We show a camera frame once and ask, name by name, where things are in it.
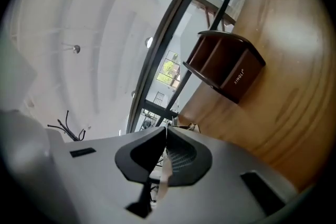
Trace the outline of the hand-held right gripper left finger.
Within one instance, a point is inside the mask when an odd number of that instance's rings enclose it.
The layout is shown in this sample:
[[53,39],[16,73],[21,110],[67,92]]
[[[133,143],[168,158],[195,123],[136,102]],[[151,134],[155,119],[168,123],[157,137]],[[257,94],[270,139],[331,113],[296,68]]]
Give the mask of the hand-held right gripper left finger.
[[69,143],[50,130],[51,152],[76,224],[147,224],[149,175],[165,140],[164,127]]

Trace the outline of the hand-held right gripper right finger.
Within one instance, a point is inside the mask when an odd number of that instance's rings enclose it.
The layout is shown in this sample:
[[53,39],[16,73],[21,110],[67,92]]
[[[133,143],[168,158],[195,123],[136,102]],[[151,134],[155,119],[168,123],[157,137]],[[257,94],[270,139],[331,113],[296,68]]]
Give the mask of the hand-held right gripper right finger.
[[155,224],[249,224],[267,217],[254,194],[267,190],[265,204],[275,197],[280,207],[298,194],[292,183],[245,149],[174,127],[177,134],[206,146],[212,165],[194,185],[170,187],[154,210]]

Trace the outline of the wooden table with hairpin legs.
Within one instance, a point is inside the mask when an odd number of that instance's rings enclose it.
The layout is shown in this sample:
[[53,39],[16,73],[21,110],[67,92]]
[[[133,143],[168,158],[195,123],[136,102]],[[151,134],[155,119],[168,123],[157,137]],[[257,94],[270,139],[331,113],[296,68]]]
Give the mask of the wooden table with hairpin legs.
[[298,191],[317,181],[336,142],[336,31],[322,0],[245,0],[233,33],[266,66],[232,103],[201,83],[179,120],[245,148]]

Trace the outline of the brown wooden desk organizer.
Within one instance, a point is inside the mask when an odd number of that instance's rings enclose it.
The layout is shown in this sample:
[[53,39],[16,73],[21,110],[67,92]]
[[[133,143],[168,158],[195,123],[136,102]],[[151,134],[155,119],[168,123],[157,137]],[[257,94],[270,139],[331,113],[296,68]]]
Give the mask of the brown wooden desk organizer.
[[218,30],[198,33],[183,65],[216,92],[238,104],[266,65],[246,38]]

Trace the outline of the window with green view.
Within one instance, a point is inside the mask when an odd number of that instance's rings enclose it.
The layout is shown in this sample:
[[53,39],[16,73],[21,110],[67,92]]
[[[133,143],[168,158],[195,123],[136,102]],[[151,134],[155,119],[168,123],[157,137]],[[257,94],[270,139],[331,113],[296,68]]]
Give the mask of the window with green view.
[[180,55],[169,50],[156,78],[159,82],[176,89],[181,80]]

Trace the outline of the black metal frame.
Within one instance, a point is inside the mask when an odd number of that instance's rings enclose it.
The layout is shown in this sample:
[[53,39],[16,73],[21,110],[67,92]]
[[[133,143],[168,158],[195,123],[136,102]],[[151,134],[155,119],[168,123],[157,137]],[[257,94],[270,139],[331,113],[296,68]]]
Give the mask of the black metal frame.
[[177,116],[177,113],[171,111],[171,107],[179,97],[185,84],[188,82],[191,72],[186,72],[182,77],[182,81],[178,85],[165,108],[150,102],[146,99],[146,96],[149,92],[161,59],[163,58],[164,53],[191,1],[192,0],[172,0],[154,34],[152,45],[147,53],[136,85],[135,96],[131,104],[127,123],[127,133],[135,131],[142,109],[148,110],[159,116],[156,126],[160,126],[164,119],[170,119]]

